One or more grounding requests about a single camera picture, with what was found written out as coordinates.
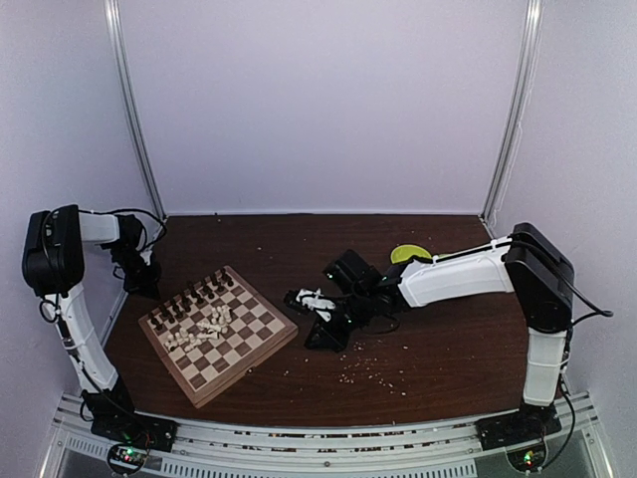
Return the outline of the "aluminium corner post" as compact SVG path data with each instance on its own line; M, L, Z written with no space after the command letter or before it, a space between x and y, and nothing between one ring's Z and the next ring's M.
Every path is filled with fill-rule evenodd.
M121 23L120 2L105 0L106 27L118 75L125 121L131 137L133 150L140 169L142 182L146 189L154 213L160 219L166 219L166 212L160 198L158 185L152 170L147 151L142 124L135 100L132 78L127 58L123 28Z
M531 0L527 2L524 30L509 112L496 166L481 214L483 223L490 231L493 231L496 227L497 215L502 207L522 138L523 117L531 98L536 69L543 10L543 1Z

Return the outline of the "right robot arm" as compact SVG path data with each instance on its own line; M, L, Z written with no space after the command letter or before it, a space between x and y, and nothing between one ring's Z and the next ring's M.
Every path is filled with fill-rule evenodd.
M524 407L510 421L519 439L533 438L548 423L572 327L572 264L533 225L520 223L505 237L461 252L392 260L379 272L352 250L328 264L324 275L340 290L299 289L291 306L316 315L306 340L310 350L342 351L351 332L375 317L470 296L513 293L530 334Z

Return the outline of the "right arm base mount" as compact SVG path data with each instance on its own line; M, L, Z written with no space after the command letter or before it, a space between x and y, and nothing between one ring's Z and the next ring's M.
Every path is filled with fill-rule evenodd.
M524 473L543 467L548 461L545 439L561 430L553 404L523 403L516 411L479 419L475 426L484 451L506 448L509 464Z

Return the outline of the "aluminium front rail frame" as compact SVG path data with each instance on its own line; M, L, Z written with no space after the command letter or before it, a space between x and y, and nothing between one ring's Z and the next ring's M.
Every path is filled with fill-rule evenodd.
M518 471L523 447L486 450L475 422L490 415L422 423L285 428L172 418L169 452L150 452L132 477L618 477L587 393L571 398L575 428L559 457L540 473ZM117 477L106 438L80 418L81 400L64 394L36 477Z

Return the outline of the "black chess pieces row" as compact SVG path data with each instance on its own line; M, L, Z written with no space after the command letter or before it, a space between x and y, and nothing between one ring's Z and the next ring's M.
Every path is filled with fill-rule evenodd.
M229 270L221 268L198 282L188 281L183 291L159 304L143 321L157 334L206 331L209 325L224 327L233 320L228 302L234 288L235 280Z

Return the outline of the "green plastic bowl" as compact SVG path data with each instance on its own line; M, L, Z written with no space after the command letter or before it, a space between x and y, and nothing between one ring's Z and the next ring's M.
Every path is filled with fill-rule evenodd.
M412 258L431 259L432 255L427 249L415 244L398 245L390 253L392 264L407 262Z

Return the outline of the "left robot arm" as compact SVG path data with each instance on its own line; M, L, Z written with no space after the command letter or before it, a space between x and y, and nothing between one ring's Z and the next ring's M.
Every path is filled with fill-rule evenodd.
M161 219L139 208L94 211L70 204L35 212L28 222L23 278L39 299L41 317L57 328L82 392L88 399L96 395L116 403L103 421L122 442L136 440L143 422L116 396L126 389L90 318L84 249L95 245L110 253L127 294L157 300L161 266L153 247L166 233Z

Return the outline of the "wooden chess board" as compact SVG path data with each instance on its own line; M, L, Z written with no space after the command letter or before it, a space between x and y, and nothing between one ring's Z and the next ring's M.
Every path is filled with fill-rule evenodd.
M138 319L189 401L201 408L298 335L298 326L226 265Z

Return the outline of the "right aluminium corner post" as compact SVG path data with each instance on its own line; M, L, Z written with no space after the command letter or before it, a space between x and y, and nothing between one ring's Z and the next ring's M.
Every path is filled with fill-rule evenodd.
M496 227L497 215L502 207L522 138L523 117L531 98L536 69L543 10L543 1L531 0L527 2L524 30L509 112L496 166L481 214L483 223L490 231L493 231Z

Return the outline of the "left aluminium corner post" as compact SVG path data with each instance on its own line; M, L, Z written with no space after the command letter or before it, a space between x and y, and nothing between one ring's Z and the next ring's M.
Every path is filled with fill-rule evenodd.
M166 219L166 212L160 198L158 185L152 170L147 151L142 124L135 100L132 78L127 58L123 28L121 23L120 2L105 0L106 27L118 75L125 121L131 137L133 150L140 169L142 182L146 189L154 213L160 219Z

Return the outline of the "white chess pieces pile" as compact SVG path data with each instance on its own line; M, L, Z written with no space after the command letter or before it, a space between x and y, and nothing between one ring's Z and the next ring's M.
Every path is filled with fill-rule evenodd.
M206 341L218 340L228 332L232 322L232 310L228 306L213 307L211 317L195 320L193 315L180 313L162 325L168 330L162 341L169 352L182 348L186 353L203 345Z

